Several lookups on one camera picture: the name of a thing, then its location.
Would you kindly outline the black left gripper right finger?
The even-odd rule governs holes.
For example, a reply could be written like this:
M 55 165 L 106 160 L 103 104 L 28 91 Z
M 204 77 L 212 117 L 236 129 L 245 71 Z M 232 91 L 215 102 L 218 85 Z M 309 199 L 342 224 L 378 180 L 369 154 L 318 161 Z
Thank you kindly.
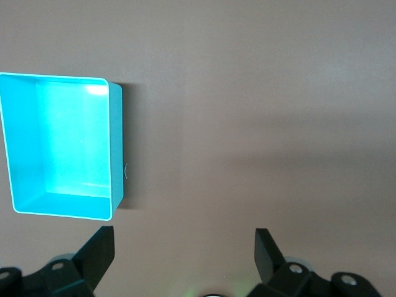
M 256 229 L 254 261 L 261 282 L 247 297 L 380 297 L 371 282 L 355 273 L 337 272 L 326 280 L 287 261 L 266 228 Z

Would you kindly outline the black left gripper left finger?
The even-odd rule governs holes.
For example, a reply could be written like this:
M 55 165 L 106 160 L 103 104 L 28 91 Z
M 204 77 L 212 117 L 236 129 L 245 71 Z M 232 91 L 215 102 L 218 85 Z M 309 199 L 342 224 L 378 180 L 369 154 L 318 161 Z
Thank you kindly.
M 114 228 L 102 226 L 75 254 L 59 255 L 30 275 L 0 268 L 0 297 L 95 297 L 114 257 Z

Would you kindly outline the teal plastic storage box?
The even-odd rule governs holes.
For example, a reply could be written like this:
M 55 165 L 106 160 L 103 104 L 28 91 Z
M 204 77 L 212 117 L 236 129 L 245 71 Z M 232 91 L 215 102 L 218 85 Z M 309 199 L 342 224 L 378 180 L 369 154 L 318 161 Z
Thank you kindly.
M 124 197 L 120 85 L 0 72 L 0 116 L 17 213 L 112 219 Z

